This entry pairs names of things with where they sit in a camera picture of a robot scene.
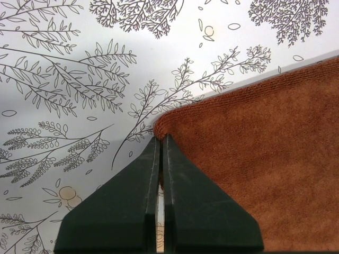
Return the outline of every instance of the line drawing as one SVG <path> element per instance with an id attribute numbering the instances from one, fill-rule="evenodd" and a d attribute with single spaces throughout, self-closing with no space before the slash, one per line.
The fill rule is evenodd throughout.
<path id="1" fill-rule="evenodd" d="M 205 4 L 208 4 L 208 3 L 210 3 L 212 0 L 206 0 L 205 1 Z M 224 3 L 224 4 L 228 4 L 228 1 L 230 1 L 230 0 L 220 0 L 222 3 Z M 239 5 L 240 4 L 240 0 L 235 0 L 234 1 L 237 5 Z"/>
<path id="2" fill-rule="evenodd" d="M 0 35 L 20 33 L 34 48 L 42 46 L 61 55 L 70 54 L 73 47 L 77 46 L 70 44 L 72 36 L 78 36 L 80 31 L 72 29 L 72 24 L 66 24 L 65 20 L 56 24 L 53 16 L 60 15 L 68 19 L 69 14 L 80 14 L 79 11 L 84 8 L 76 2 L 77 0 L 1 2 L 6 9 L 0 14 Z M 21 23 L 30 24 L 32 28 L 22 29 Z"/>
<path id="3" fill-rule="evenodd" d="M 94 54 L 85 51 L 87 57 L 80 60 L 11 49 L 8 45 L 0 50 L 8 52 L 0 59 L 10 58 L 11 52 L 23 54 L 15 65 L 0 62 L 0 82 L 12 84 L 25 101 L 31 98 L 37 109 L 44 104 L 59 118 L 62 113 L 77 117 L 74 104 L 80 104 L 82 109 L 99 106 L 103 111 L 122 112 L 122 103 L 116 100 L 124 98 L 123 91 L 129 85 L 129 74 L 122 68 L 137 63 L 136 55 L 131 50 L 125 52 L 125 45 L 120 48 L 113 39 L 107 51 L 96 43 Z M 36 56 L 41 60 L 30 59 Z"/>
<path id="4" fill-rule="evenodd" d="M 59 123 L 48 121 L 40 122 L 38 124 L 39 128 L 13 129 L 7 134 L 16 136 L 7 140 L 4 146 L 8 146 L 10 151 L 29 148 L 34 153 L 29 156 L 11 159 L 8 156 L 9 153 L 5 153 L 5 150 L 1 149 L 0 155 L 3 156 L 1 157 L 0 165 L 7 164 L 6 170 L 9 172 L 0 175 L 0 178 L 13 177 L 11 183 L 14 184 L 30 176 L 20 186 L 25 187 L 44 175 L 51 166 L 63 167 L 64 172 L 68 172 L 79 167 L 85 161 L 85 154 L 87 154 L 86 162 L 90 163 L 108 148 L 109 141 L 102 139 L 101 135 L 112 125 L 80 138 L 68 137 L 68 126 L 66 124 L 61 126 Z M 60 146 L 59 142 L 66 142 L 66 144 Z M 61 149 L 65 150 L 66 156 L 57 160 L 53 153 Z"/>
<path id="5" fill-rule="evenodd" d="M 247 57 L 242 61 L 237 59 L 237 56 L 240 54 L 238 47 L 229 51 L 229 55 L 218 56 L 218 60 L 211 63 L 213 71 L 209 72 L 206 70 L 202 77 L 196 81 L 190 79 L 190 75 L 194 74 L 191 70 L 193 61 L 190 58 L 186 58 L 179 68 L 172 71 L 172 74 L 175 76 L 174 87 L 160 89 L 159 84 L 154 80 L 150 80 L 144 89 L 140 89 L 140 93 L 134 94 L 135 98 L 140 101 L 140 106 L 131 103 L 131 111 L 128 114 L 136 119 L 136 124 L 115 152 L 112 170 L 117 155 L 125 142 L 137 141 L 140 143 L 142 139 L 145 139 L 145 135 L 152 135 L 153 127 L 145 123 L 149 116 L 161 114 L 186 104 L 196 103 L 203 99 L 203 95 L 194 98 L 192 92 L 188 90 L 189 87 L 198 86 L 201 90 L 209 87 L 214 92 L 221 93 L 233 84 L 226 77 L 234 75 L 236 68 L 242 74 L 248 72 L 262 73 L 267 67 L 266 64 L 271 62 L 271 50 L 261 45 L 249 47 L 246 53 Z M 159 103 L 152 103 L 155 97 L 160 96 L 163 99 Z"/>
<path id="6" fill-rule="evenodd" d="M 94 117 L 94 116 L 89 116 L 89 117 L 87 117 L 87 120 L 89 120 L 89 121 L 95 121 L 95 120 L 97 120 L 97 118 Z"/>
<path id="7" fill-rule="evenodd" d="M 6 111 L 3 111 L 1 114 L 3 116 L 5 116 L 5 117 L 11 117 L 11 116 L 15 116 L 17 114 L 17 111 L 15 111 L 15 110 L 6 110 Z"/>
<path id="8" fill-rule="evenodd" d="M 26 240 L 24 245 L 26 247 L 23 248 L 22 251 L 24 251 L 25 253 L 35 253 L 37 251 L 39 251 L 39 254 L 51 253 L 52 251 L 46 249 L 43 244 L 41 234 L 39 231 L 39 226 L 56 213 L 57 212 L 54 212 L 42 220 L 33 222 L 27 222 L 22 216 L 22 214 L 19 215 L 2 214 L 0 216 L 1 223 L 9 224 L 8 226 L 2 227 L 3 233 L 1 235 L 0 248 L 5 250 L 3 254 L 8 253 L 12 249 L 14 250 L 14 254 L 16 254 L 16 245 L 19 242 L 21 242 L 24 238 Z M 8 240 L 11 235 L 18 235 L 20 238 L 16 240 L 13 244 L 12 241 Z"/>
<path id="9" fill-rule="evenodd" d="M 170 32 L 183 4 L 184 0 L 92 0 L 90 12 L 103 27 L 118 23 L 124 32 L 146 29 L 160 39 Z"/>
<path id="10" fill-rule="evenodd" d="M 83 200 L 77 195 L 76 191 L 70 186 L 57 187 L 56 191 L 48 188 L 42 188 L 46 193 L 48 193 L 53 198 L 46 199 L 43 202 L 49 204 L 58 204 L 58 208 L 60 208 L 63 204 L 64 206 L 71 211 L 78 204 L 80 204 Z"/>
<path id="11" fill-rule="evenodd" d="M 293 56 L 293 60 L 296 61 L 296 62 L 300 62 L 300 61 L 303 61 L 303 57 L 299 56 L 299 55 L 294 55 Z"/>
<path id="12" fill-rule="evenodd" d="M 253 0 L 248 11 L 251 21 L 264 22 L 277 30 L 278 45 L 288 41 L 288 47 L 298 39 L 305 42 L 311 33 L 320 36 L 326 25 L 328 0 Z"/>
<path id="13" fill-rule="evenodd" d="M 230 30 L 238 30 L 240 27 L 241 27 L 241 25 L 238 24 L 238 23 L 232 23 L 232 24 L 228 25 L 228 29 L 230 29 Z"/>
<path id="14" fill-rule="evenodd" d="M 14 201 L 14 200 L 18 200 L 18 199 L 22 199 L 22 197 L 9 197 L 9 198 L 6 198 L 6 200 L 8 200 L 8 201 Z"/>
<path id="15" fill-rule="evenodd" d="M 203 24 L 202 24 L 202 20 L 201 19 L 198 19 L 199 21 L 199 28 L 200 28 L 200 31 L 204 32 L 204 35 L 202 36 L 205 40 L 207 41 L 214 41 L 214 39 L 212 38 L 212 36 L 214 35 L 214 29 L 212 26 L 210 25 L 207 25 L 205 28 L 203 27 Z M 199 48 L 201 48 L 203 45 L 203 43 L 201 42 L 199 44 Z"/>

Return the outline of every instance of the leaf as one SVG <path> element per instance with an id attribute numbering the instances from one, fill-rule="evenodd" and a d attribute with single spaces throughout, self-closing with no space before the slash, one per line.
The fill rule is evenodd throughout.
<path id="1" fill-rule="evenodd" d="M 99 43 L 96 43 L 96 48 L 98 49 L 99 53 L 102 55 L 102 48 Z"/>
<path id="2" fill-rule="evenodd" d="M 26 96 L 25 96 L 25 100 L 27 100 L 28 99 L 28 97 L 30 97 L 30 95 L 32 94 L 32 90 L 30 90 L 27 94 L 26 94 Z"/>
<path id="3" fill-rule="evenodd" d="M 293 60 L 296 61 L 296 62 L 300 62 L 300 61 L 303 61 L 303 57 L 299 56 L 299 55 L 294 55 L 293 56 Z"/>
<path id="4" fill-rule="evenodd" d="M 3 59 L 3 58 L 5 58 L 5 57 L 7 57 L 7 56 L 8 56 L 8 54 L 1 55 L 1 56 L 0 56 L 0 59 Z"/>
<path id="5" fill-rule="evenodd" d="M 6 8 L 9 8 L 9 9 L 16 9 L 16 10 L 17 10 L 17 8 L 16 8 L 14 5 L 12 5 L 12 4 L 5 3 L 5 2 L 1 2 L 1 4 L 2 4 L 3 6 L 5 6 Z"/>
<path id="6" fill-rule="evenodd" d="M 86 74 L 86 72 L 81 70 L 72 70 L 69 72 L 69 74 Z"/>
<path id="7" fill-rule="evenodd" d="M 66 135 L 67 132 L 68 132 L 68 126 L 67 126 L 67 124 L 64 124 L 63 130 L 64 130 L 64 133 L 65 133 L 65 135 Z"/>
<path id="8" fill-rule="evenodd" d="M 111 53 L 112 45 L 113 45 L 113 39 L 111 39 L 110 43 L 108 44 L 107 54 Z"/>
<path id="9" fill-rule="evenodd" d="M 203 38 L 207 41 L 214 41 L 214 39 L 212 39 L 211 37 L 204 35 Z"/>
<path id="10" fill-rule="evenodd" d="M 51 190 L 51 189 L 47 189 L 47 188 L 42 188 L 42 189 L 45 192 L 47 192 L 49 195 L 53 196 L 53 197 L 57 197 L 58 196 L 58 194 L 55 191 Z"/>
<path id="11" fill-rule="evenodd" d="M 17 87 L 18 91 L 19 91 L 21 94 L 23 94 L 22 87 L 21 87 L 21 85 L 19 84 L 18 81 L 16 82 L 16 87 Z"/>
<path id="12" fill-rule="evenodd" d="M 202 32 L 202 21 L 201 21 L 201 19 L 198 19 L 198 21 L 199 21 L 199 28 L 200 28 L 200 31 Z"/>
<path id="13" fill-rule="evenodd" d="M 115 44 L 115 47 L 114 47 L 114 54 L 116 54 L 118 52 L 118 48 L 119 48 L 119 45 L 117 43 L 117 44 Z"/>
<path id="14" fill-rule="evenodd" d="M 21 64 L 21 62 L 23 61 L 23 59 L 25 59 L 26 57 L 20 57 L 17 61 L 15 66 L 17 67 L 19 64 Z"/>
<path id="15" fill-rule="evenodd" d="M 73 6 L 68 6 L 68 8 L 72 11 L 72 12 L 74 12 L 74 13 L 76 13 L 76 14 L 80 14 L 80 12 L 77 10 L 77 9 L 75 9 Z"/>
<path id="16" fill-rule="evenodd" d="M 14 201 L 14 200 L 18 200 L 18 199 L 21 199 L 22 197 L 9 197 L 9 198 L 6 198 L 6 200 L 8 201 Z"/>
<path id="17" fill-rule="evenodd" d="M 20 19 L 18 17 L 9 17 L 9 18 L 7 18 L 7 20 L 15 22 L 15 23 L 25 22 L 26 21 L 26 20 Z"/>
<path id="18" fill-rule="evenodd" d="M 59 178 L 59 179 L 56 181 L 56 183 L 55 183 L 55 187 L 56 187 L 56 188 L 59 188 L 60 182 L 61 182 L 61 179 Z"/>
<path id="19" fill-rule="evenodd" d="M 47 199 L 47 200 L 44 200 L 45 203 L 49 203 L 49 204 L 56 204 L 56 203 L 59 203 L 61 200 L 60 199 Z"/>

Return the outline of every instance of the printed pattern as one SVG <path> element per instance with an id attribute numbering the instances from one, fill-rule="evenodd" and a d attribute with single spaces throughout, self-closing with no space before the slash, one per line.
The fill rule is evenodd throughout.
<path id="1" fill-rule="evenodd" d="M 323 50 L 280 50 L 253 22 L 294 48 L 336 25 L 328 0 L 251 2 L 0 0 L 0 254 L 52 253 L 65 214 L 138 155 L 164 112 Z"/>
<path id="2" fill-rule="evenodd" d="M 178 16 L 184 0 L 93 0 L 90 11 L 102 26 L 112 28 L 119 23 L 125 32 L 147 29 L 159 39 L 170 32 L 171 22 Z"/>
<path id="3" fill-rule="evenodd" d="M 314 32 L 323 33 L 328 14 L 328 0 L 253 0 L 248 14 L 256 25 L 264 22 L 276 29 L 278 45 L 288 41 L 288 47 L 300 39 L 305 42 Z"/>

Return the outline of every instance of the brown microfiber cloth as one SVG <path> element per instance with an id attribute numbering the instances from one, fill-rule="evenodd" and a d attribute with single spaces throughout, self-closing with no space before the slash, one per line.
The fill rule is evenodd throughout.
<path id="1" fill-rule="evenodd" d="M 339 58 L 168 112 L 154 133 L 256 218 L 265 251 L 339 250 Z"/>

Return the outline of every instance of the clip jaw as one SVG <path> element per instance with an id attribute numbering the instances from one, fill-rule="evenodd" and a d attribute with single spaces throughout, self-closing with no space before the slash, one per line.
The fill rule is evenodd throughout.
<path id="1" fill-rule="evenodd" d="M 155 213 L 160 142 L 81 202 L 63 219 L 55 253 L 156 253 Z"/>
<path id="2" fill-rule="evenodd" d="M 180 151 L 170 135 L 69 212 L 55 253 L 156 253 L 159 170 L 165 194 L 165 252 L 262 251 L 258 223 Z"/>

